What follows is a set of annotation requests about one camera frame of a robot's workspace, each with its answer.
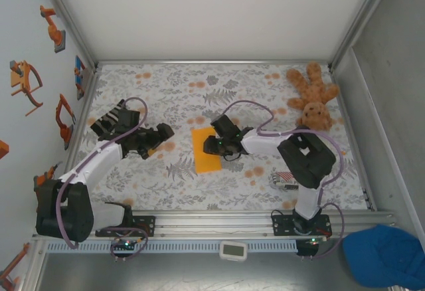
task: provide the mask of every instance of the black mounting plate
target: black mounting plate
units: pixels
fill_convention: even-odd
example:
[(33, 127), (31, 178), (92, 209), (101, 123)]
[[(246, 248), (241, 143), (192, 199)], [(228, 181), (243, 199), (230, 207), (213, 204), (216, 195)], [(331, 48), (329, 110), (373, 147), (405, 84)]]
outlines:
[(329, 237), (332, 235), (331, 222), (328, 215), (320, 215), (317, 218), (314, 229), (308, 235), (299, 234), (294, 228), (293, 215), (272, 215), (273, 233), (277, 237), (284, 236), (323, 236)]
[[(140, 228), (146, 231), (149, 237), (153, 237), (155, 234), (155, 216), (133, 216), (132, 227)], [(124, 231), (107, 231), (104, 229), (96, 230), (96, 237), (114, 237), (119, 238), (126, 232)], [(137, 231), (130, 234), (129, 237), (140, 237), (140, 233)]]

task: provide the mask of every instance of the floral tablecloth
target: floral tablecloth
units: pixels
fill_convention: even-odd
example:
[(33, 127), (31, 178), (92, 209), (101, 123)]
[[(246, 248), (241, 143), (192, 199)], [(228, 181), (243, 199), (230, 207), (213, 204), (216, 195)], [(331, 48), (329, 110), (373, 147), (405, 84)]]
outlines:
[[(282, 158), (244, 155), (233, 162), (222, 160), (220, 171), (197, 175), (191, 137), (193, 128), (209, 127), (210, 121), (236, 100), (255, 100), (273, 109), (276, 117), (266, 130), (293, 129), (300, 112), (286, 106), (288, 98), (298, 96), (285, 78), (289, 68), (305, 74), (305, 64), (301, 63), (111, 64), (99, 68), (78, 161), (96, 143), (90, 125), (122, 98), (143, 98), (149, 106), (145, 125), (155, 127), (165, 122), (175, 135), (147, 160), (132, 153), (121, 160), (97, 185), (93, 200), (126, 202), (135, 210), (292, 209), (298, 191), (282, 189), (272, 177), (275, 172), (289, 171)], [(322, 71), (323, 80), (330, 82), (325, 65)], [(137, 101), (127, 104), (144, 113)], [(341, 146), (345, 170), (341, 178), (326, 187), (323, 201), (336, 202), (343, 209), (366, 209), (337, 101), (330, 101), (328, 107), (335, 120), (329, 134)], [(256, 127), (269, 115), (248, 104), (237, 104), (227, 114), (241, 128)]]

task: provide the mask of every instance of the teddy bear head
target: teddy bear head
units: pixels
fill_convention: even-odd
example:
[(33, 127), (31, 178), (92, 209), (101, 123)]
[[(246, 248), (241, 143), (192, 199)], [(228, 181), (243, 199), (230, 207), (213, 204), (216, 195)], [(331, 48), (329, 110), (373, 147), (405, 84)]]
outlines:
[(303, 115), (297, 120), (298, 125), (305, 125), (313, 130), (330, 130), (332, 119), (326, 106), (321, 102), (308, 103)]

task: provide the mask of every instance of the brown teddy bear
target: brown teddy bear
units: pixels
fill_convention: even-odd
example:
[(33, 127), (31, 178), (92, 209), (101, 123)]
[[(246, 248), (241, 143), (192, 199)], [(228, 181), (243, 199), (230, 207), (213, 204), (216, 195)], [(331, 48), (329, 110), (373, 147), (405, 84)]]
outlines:
[(298, 125), (305, 125), (313, 130), (330, 130), (332, 119), (325, 105), (337, 97), (339, 87), (335, 84), (325, 86), (321, 79), (321, 67), (316, 62), (307, 65), (307, 75), (311, 84), (296, 69), (286, 72), (286, 78), (301, 95), (301, 98), (288, 100), (288, 106), (303, 111), (302, 116), (297, 119)]

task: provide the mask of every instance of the gray floor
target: gray floor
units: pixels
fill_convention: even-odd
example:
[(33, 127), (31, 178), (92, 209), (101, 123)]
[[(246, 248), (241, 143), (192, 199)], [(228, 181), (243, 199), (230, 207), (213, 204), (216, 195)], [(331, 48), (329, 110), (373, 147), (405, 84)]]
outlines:
[(127, 263), (109, 255), (50, 254), (38, 290), (357, 291), (342, 250), (302, 262), (294, 254), (248, 254), (245, 262), (217, 254), (145, 254)]

